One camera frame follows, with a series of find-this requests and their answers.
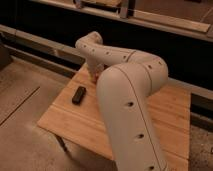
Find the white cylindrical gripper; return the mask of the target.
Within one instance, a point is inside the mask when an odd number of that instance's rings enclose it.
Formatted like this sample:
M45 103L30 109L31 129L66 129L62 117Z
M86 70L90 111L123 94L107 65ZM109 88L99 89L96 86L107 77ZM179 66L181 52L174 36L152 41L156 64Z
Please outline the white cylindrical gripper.
M100 74L104 71L104 65L96 60L87 60L87 69L92 81L97 81Z

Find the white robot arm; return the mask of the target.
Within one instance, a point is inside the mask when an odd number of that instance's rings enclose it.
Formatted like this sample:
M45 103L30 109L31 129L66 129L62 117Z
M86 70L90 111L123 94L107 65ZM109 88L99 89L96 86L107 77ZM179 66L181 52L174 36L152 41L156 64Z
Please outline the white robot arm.
M165 85L168 68L156 55L103 44L91 32L76 49L86 60L118 171L169 171L147 98Z

